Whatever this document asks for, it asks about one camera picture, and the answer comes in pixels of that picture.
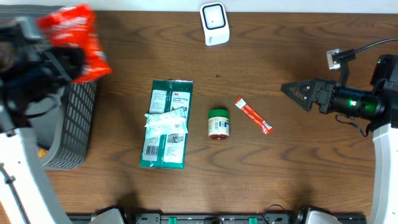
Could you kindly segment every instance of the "bottle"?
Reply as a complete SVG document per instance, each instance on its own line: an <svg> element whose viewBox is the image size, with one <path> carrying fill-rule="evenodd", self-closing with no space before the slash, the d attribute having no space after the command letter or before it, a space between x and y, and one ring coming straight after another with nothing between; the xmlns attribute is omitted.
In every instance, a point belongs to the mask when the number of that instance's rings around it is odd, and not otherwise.
<svg viewBox="0 0 398 224"><path fill-rule="evenodd" d="M209 138L224 140L229 138L229 112L227 110L209 111Z"/></svg>

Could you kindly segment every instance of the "wooden table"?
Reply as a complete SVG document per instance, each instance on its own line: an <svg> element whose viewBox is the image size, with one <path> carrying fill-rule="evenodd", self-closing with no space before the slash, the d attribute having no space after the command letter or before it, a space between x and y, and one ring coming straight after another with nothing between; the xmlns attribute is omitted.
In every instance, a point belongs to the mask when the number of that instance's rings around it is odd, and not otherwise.
<svg viewBox="0 0 398 224"><path fill-rule="evenodd" d="M113 73L101 81L86 162L47 174L68 213L118 203L134 212L254 213L272 203L310 203L370 215L374 148L351 126L314 106L305 112L283 83L330 72L326 51L395 37L397 16L229 13L228 43L207 47L199 13L97 12L98 34ZM385 44L357 55L348 85L371 89ZM184 170L138 166L153 80L193 80ZM265 136L234 101L242 96L273 125ZM231 137L207 137L208 112L229 108ZM367 122L357 120L365 127Z"/></svg>

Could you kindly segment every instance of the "red plastic package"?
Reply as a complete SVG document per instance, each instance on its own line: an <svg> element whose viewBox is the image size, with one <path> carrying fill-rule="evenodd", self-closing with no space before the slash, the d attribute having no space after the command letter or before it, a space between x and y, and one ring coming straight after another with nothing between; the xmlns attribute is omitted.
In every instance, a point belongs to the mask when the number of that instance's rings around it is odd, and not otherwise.
<svg viewBox="0 0 398 224"><path fill-rule="evenodd" d="M64 7L37 20L42 32L54 46L83 49L86 66L73 82L87 82L111 73L100 43L94 33L95 14L89 5Z"/></svg>
<svg viewBox="0 0 398 224"><path fill-rule="evenodd" d="M262 129L262 132L264 134L269 134L271 133L274 128L267 123L267 121L264 120L257 112L253 110L241 97L239 97L235 101L235 105L241 109L246 115L252 119L260 128Z"/></svg>

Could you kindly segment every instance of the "red wrapper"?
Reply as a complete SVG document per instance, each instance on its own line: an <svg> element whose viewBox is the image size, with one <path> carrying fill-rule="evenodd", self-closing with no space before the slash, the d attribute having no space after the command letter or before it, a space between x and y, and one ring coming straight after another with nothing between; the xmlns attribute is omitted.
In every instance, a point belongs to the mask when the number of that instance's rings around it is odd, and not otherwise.
<svg viewBox="0 0 398 224"><path fill-rule="evenodd" d="M83 73L74 82L87 82L111 73L94 33L95 14L87 4L64 7L37 20L54 46L80 47L85 53Z"/></svg>
<svg viewBox="0 0 398 224"><path fill-rule="evenodd" d="M247 114L252 121L254 121L264 134L269 134L274 129L271 125L267 123L257 112L253 110L241 97L235 101L235 105L241 109L245 114Z"/></svg>

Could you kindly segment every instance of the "teal 3m package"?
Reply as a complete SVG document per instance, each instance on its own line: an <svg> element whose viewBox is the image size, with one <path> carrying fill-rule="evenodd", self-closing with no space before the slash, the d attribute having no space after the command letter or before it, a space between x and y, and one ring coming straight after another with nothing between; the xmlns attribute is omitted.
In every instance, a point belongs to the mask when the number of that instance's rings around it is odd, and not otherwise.
<svg viewBox="0 0 398 224"><path fill-rule="evenodd" d="M149 113L164 113L183 108L189 122L193 82L181 80L154 80L150 96ZM164 134L145 139L141 167L184 169L187 134Z"/></svg>

